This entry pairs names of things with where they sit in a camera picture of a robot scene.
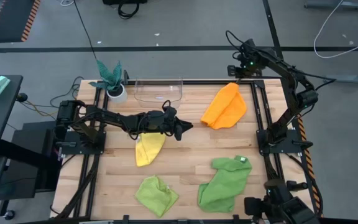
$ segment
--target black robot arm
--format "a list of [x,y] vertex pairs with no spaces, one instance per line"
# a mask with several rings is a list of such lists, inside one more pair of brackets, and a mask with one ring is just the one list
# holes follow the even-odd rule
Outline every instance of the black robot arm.
[[[285,80],[283,84],[288,87],[290,96],[287,102],[288,109],[267,128],[266,142],[270,145],[277,144],[286,138],[287,126],[292,119],[302,110],[317,102],[318,94],[302,71],[274,56],[273,50],[257,49],[252,39],[244,42],[239,50],[236,59],[241,62],[241,67],[229,65],[227,67],[229,76],[235,76],[238,79],[252,78],[255,74],[261,75],[262,70],[268,67],[283,77]],[[296,89],[299,83],[305,90],[297,93]]]
[[[57,121],[58,126],[63,129],[73,128],[81,138],[91,143],[97,141],[98,131],[86,125],[87,121],[99,121],[120,127],[132,139],[136,139],[140,133],[164,133],[167,136],[175,135],[175,138],[180,141],[182,133],[192,128],[193,125],[177,118],[177,111],[170,104],[170,101],[166,101],[162,106],[163,111],[125,116],[93,105],[86,105],[80,100],[68,100],[60,103]],[[86,108],[82,117],[79,116],[80,108]]]
[[269,180],[264,184],[266,196],[246,197],[244,208],[247,215],[252,215],[255,223],[265,213],[270,223],[319,224],[318,217],[298,197],[294,197],[284,180]]

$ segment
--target yellow cloth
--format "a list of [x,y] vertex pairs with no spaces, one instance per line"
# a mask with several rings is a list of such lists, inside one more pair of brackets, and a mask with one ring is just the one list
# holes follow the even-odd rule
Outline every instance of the yellow cloth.
[[160,133],[142,133],[139,137],[135,148],[138,167],[152,163],[165,142],[165,135]]
[[229,83],[216,94],[201,121],[213,129],[233,127],[247,111],[239,85]]

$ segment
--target black cable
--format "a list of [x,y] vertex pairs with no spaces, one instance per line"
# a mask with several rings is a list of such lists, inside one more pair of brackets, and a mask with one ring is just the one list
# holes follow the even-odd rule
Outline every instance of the black cable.
[[134,16],[137,11],[139,11],[139,1],[136,2],[136,8],[133,12],[131,13],[126,13],[126,12],[123,12],[122,11],[122,6],[128,2],[128,0],[122,0],[119,5],[118,5],[118,16],[121,18],[121,19],[130,19],[132,18],[132,16]]
[[293,161],[295,161],[300,167],[302,167],[303,172],[305,172],[305,174],[309,177],[311,184],[315,187],[316,191],[317,191],[317,195],[320,198],[320,208],[318,209],[317,212],[317,217],[321,217],[321,215],[323,214],[323,197],[321,196],[321,192],[320,189],[317,186],[316,180],[314,180],[314,178],[312,178],[312,176],[309,174],[309,172],[306,170],[306,168],[302,165],[302,163],[296,159],[295,157],[289,155],[288,153],[286,153],[286,155],[292,159]]
[[[27,103],[27,102],[21,102],[25,105],[31,105],[30,103]],[[55,108],[55,106],[48,106],[48,105],[34,105],[34,106],[37,106],[37,107],[50,107],[50,108]]]
[[77,77],[74,79],[73,84],[71,84],[71,87],[70,87],[70,89],[68,90],[67,93],[62,94],[62,95],[55,96],[55,97],[53,97],[53,98],[49,101],[50,106],[52,106],[52,107],[54,107],[54,108],[59,108],[58,106],[53,105],[53,101],[56,100],[57,98],[60,98],[60,97],[64,97],[64,96],[69,95],[72,90],[73,90],[73,93],[72,93],[71,95],[73,96],[73,98],[75,98],[73,94],[74,94],[75,91],[78,91],[78,89],[79,89],[79,87],[80,87],[80,84],[76,84],[75,82],[77,82],[77,79],[79,79],[79,78],[84,79],[84,77],[77,76]]
[[331,83],[333,83],[333,82],[335,82],[335,81],[336,81],[336,79],[333,79],[333,80],[330,80],[330,81],[328,81],[328,82],[326,82],[326,83],[321,84],[320,86],[317,86],[316,91],[317,91],[318,89],[320,89],[321,87],[323,87],[323,86],[325,86],[325,85],[328,85],[328,84],[331,84]]
[[312,105],[311,108],[310,108],[310,110],[308,110],[308,111],[306,111],[305,113],[303,113],[303,115],[301,115],[299,118],[302,118],[304,115],[310,113],[310,111],[312,111],[313,108],[314,108],[314,105]]
[[[315,89],[315,91],[317,91],[317,90],[320,89],[321,87],[326,86],[326,85],[328,85],[328,84],[331,84],[331,83],[333,83],[333,82],[335,82],[335,81],[336,81],[336,79],[331,78],[328,82],[323,83],[323,84],[321,84],[320,86],[317,86],[317,88]],[[301,115],[299,118],[302,118],[302,117],[304,117],[304,115],[310,113],[310,112],[314,109],[314,106],[315,106],[315,105],[312,105],[311,108],[310,108],[310,110],[308,110],[307,112],[305,112],[305,113],[304,113],[303,115]]]
[[50,209],[53,213],[55,213],[56,215],[60,215],[60,213],[56,212],[56,210],[54,210],[54,209],[52,208],[52,205],[49,205],[49,209]]
[[83,121],[84,119],[86,119],[86,118],[88,118],[88,117],[90,117],[90,116],[92,116],[92,115],[94,115],[94,114],[97,114],[97,113],[100,113],[100,111],[92,112],[92,113],[90,113],[90,114],[87,114],[86,116],[83,116],[83,117],[81,117],[80,119],[74,121],[72,124],[70,124],[70,126],[73,127],[74,124],[78,124],[79,122]]
[[[257,47],[254,47],[254,46],[251,46],[251,45],[245,43],[244,41],[242,41],[242,40],[240,40],[238,37],[236,37],[236,35],[234,35],[231,31],[227,30],[227,31],[225,32],[227,41],[238,51],[238,52],[234,52],[234,53],[232,54],[232,58],[234,58],[234,59],[236,59],[236,60],[238,60],[238,58],[235,58],[235,57],[234,57],[234,55],[235,55],[236,53],[241,53],[244,58],[246,58],[246,53],[245,53],[241,48],[236,47],[236,46],[231,42],[231,40],[230,40],[228,34],[232,35],[232,37],[234,37],[234,38],[235,38],[238,42],[240,42],[241,44],[244,44],[244,45],[246,45],[246,46],[248,46],[248,47],[250,47],[250,48],[252,48],[252,49],[254,49],[254,50],[256,50],[256,51],[263,52],[263,53],[265,53],[265,54],[269,54],[270,56],[272,56],[272,57],[274,57],[274,58],[277,58],[276,55],[273,55],[273,54],[271,54],[271,53],[268,52],[268,51],[258,49]],[[298,82],[296,81],[295,74],[292,74],[292,73],[291,73],[291,76],[292,76],[292,79],[293,79],[293,81],[294,81],[294,83],[295,83],[295,89],[296,89],[296,88],[298,88]]]
[[17,128],[13,127],[12,125],[10,125],[10,124],[8,124],[8,123],[6,123],[6,125],[8,125],[9,127],[15,129],[15,131],[17,131]]
[[335,78],[327,78],[327,77],[322,77],[322,76],[319,76],[319,75],[312,75],[312,74],[309,74],[309,73],[306,73],[306,72],[302,72],[300,70],[298,70],[299,73],[303,74],[303,75],[306,75],[306,76],[309,76],[309,77],[314,77],[314,78],[320,78],[320,79],[323,79],[323,80],[336,80]]
[[168,103],[168,106],[171,106],[171,101],[170,101],[170,100],[166,100],[166,101],[162,104],[162,106],[161,106],[162,110],[164,110],[164,106],[165,106],[166,103]]
[[140,131],[139,131],[140,125],[142,124],[143,120],[144,120],[146,117],[147,117],[146,115],[143,116],[143,118],[140,119],[139,124],[137,124],[136,137],[133,138],[132,135],[128,133],[128,134],[129,134],[129,137],[130,137],[132,140],[136,140],[136,139],[139,137],[139,134],[140,134]]
[[74,158],[75,157],[75,155],[72,155],[70,158],[68,158],[63,164],[62,164],[62,166],[60,167],[60,169],[62,169],[63,168],[63,166],[64,165],[66,165],[66,163],[68,162],[68,161],[70,161],[72,158]]
[[[63,166],[64,166],[68,161],[70,161],[72,158],[74,158],[74,157],[75,157],[75,155],[72,155],[70,158],[68,158],[68,159],[62,164],[62,166],[60,167],[60,169],[62,169]],[[56,215],[59,215],[59,214],[60,214],[59,212],[56,212],[56,210],[54,210],[54,209],[52,208],[52,205],[49,205],[49,209],[50,209],[53,213],[55,213]]]
[[[32,108],[29,108],[27,105],[25,105],[25,104],[23,104],[23,103],[20,103],[21,105],[23,105],[23,106],[25,106],[27,109],[29,109],[29,110],[32,110],[32,111],[37,111],[37,110],[35,110],[35,109],[32,109]],[[44,112],[44,111],[40,111],[40,110],[38,110],[39,112],[40,112],[40,114],[41,113],[43,113],[44,115],[42,115],[42,116],[50,116],[52,119],[54,119],[55,121],[56,121],[56,118],[54,118],[52,115],[50,115],[50,114],[48,114],[48,113],[46,113],[46,112]]]
[[75,192],[74,196],[71,198],[69,203],[65,206],[63,211],[57,215],[55,218],[67,218],[71,211],[73,210],[74,206],[76,205],[77,201],[82,197],[83,192],[85,191],[86,187],[90,183],[91,179],[96,175],[96,163],[95,161],[92,163],[91,169],[89,170],[88,174],[84,178],[83,183],[78,187],[77,191]]
[[77,6],[76,1],[75,1],[75,0],[73,0],[73,1],[74,1],[75,8],[76,8],[76,10],[77,10],[78,16],[80,17],[80,20],[81,20],[81,23],[82,23],[82,27],[84,28],[85,33],[86,33],[86,36],[88,37],[88,41],[89,41],[89,44],[90,44],[90,46],[91,46],[94,59],[97,61],[98,58],[96,58],[96,54],[94,53],[94,49],[93,49],[93,46],[92,46],[92,41],[91,41],[90,35],[88,34],[88,31],[87,31],[86,28],[85,28],[84,21],[82,21],[82,17],[81,17],[80,11],[78,10],[78,6]]

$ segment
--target transparent bin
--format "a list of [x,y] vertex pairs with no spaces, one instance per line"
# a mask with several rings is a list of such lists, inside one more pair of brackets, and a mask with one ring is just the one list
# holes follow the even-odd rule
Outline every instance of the transparent bin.
[[170,100],[171,106],[180,106],[183,80],[139,80],[135,82],[135,99],[141,107],[161,108]]

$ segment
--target white cable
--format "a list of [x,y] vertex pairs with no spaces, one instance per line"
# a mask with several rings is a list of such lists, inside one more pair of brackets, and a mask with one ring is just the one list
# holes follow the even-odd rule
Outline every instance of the white cable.
[[63,2],[64,1],[67,1],[67,0],[62,0],[61,2],[60,2],[60,5],[61,6],[71,6],[73,3],[74,3],[74,0],[72,0],[70,3],[68,3],[68,4],[63,4]]
[[348,51],[346,51],[346,52],[342,52],[342,53],[340,53],[340,54],[332,55],[332,56],[321,56],[320,54],[317,53],[317,50],[316,50],[316,41],[317,41],[317,38],[320,36],[321,31],[323,31],[324,26],[326,25],[328,19],[332,16],[332,14],[334,14],[334,12],[336,11],[336,9],[339,8],[339,6],[342,4],[343,1],[344,1],[344,0],[341,0],[341,2],[335,7],[335,9],[332,11],[332,13],[330,13],[330,15],[327,17],[327,19],[325,20],[325,22],[324,22],[323,25],[321,26],[321,29],[320,29],[320,31],[318,32],[316,38],[314,38],[314,43],[313,43],[314,52],[316,53],[317,56],[319,56],[319,57],[321,57],[321,58],[334,58],[334,57],[338,57],[338,56],[347,54],[347,53],[349,53],[349,52],[352,52],[352,51],[358,49],[358,47],[355,47],[355,48],[350,49],[350,50],[348,50]]

